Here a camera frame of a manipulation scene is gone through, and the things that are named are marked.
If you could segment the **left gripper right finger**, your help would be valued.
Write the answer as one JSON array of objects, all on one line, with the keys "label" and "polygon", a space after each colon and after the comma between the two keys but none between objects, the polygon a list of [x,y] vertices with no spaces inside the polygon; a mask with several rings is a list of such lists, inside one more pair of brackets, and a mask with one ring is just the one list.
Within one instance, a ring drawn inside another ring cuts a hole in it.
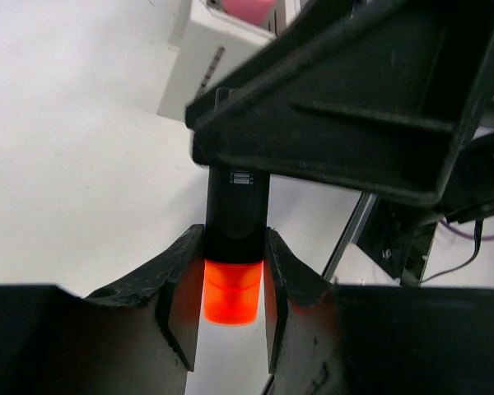
[{"label": "left gripper right finger", "polygon": [[267,394],[494,394],[494,289],[339,285],[275,230]]}]

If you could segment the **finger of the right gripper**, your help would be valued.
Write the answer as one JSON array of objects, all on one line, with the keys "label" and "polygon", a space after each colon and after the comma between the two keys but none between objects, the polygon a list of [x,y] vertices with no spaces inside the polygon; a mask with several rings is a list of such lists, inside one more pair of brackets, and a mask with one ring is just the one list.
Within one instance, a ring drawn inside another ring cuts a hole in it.
[{"label": "finger of the right gripper", "polygon": [[311,1],[217,87],[196,163],[431,206],[494,96],[494,1]]}]

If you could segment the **pink-capped pen tube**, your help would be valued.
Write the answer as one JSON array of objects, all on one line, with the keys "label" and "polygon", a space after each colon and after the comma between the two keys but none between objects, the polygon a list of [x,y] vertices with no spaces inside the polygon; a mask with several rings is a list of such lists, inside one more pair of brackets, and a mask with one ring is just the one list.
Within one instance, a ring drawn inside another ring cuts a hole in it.
[{"label": "pink-capped pen tube", "polygon": [[275,0],[222,0],[226,13],[255,26],[261,26],[275,6]]}]

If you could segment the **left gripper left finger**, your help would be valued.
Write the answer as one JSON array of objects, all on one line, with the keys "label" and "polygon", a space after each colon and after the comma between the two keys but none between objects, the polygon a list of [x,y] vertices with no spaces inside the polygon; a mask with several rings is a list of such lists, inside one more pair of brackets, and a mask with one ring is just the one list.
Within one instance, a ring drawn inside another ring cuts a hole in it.
[{"label": "left gripper left finger", "polygon": [[203,227],[81,298],[0,285],[0,394],[182,394],[193,371]]}]

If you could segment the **orange highlighter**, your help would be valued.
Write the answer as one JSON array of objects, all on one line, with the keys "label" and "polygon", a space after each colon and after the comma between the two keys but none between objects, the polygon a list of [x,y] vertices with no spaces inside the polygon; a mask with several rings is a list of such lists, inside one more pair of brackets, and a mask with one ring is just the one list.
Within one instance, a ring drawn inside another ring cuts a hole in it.
[{"label": "orange highlighter", "polygon": [[211,167],[204,231],[203,315],[244,326],[258,316],[270,176]]}]

